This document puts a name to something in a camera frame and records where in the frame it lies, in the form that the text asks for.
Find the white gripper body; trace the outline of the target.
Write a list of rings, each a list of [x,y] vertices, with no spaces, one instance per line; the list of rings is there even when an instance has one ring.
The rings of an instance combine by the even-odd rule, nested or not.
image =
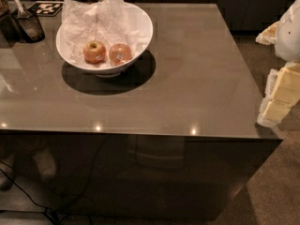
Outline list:
[[[300,61],[300,0],[295,0],[278,22],[275,51],[285,61]]]

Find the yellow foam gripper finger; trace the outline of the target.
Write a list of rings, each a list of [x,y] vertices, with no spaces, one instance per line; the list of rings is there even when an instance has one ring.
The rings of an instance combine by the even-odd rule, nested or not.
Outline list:
[[[264,29],[255,39],[257,43],[262,45],[271,45],[276,43],[278,22],[274,22]]]
[[[272,128],[280,124],[300,100],[300,63],[287,62],[280,70],[271,69],[264,93],[257,122]]]

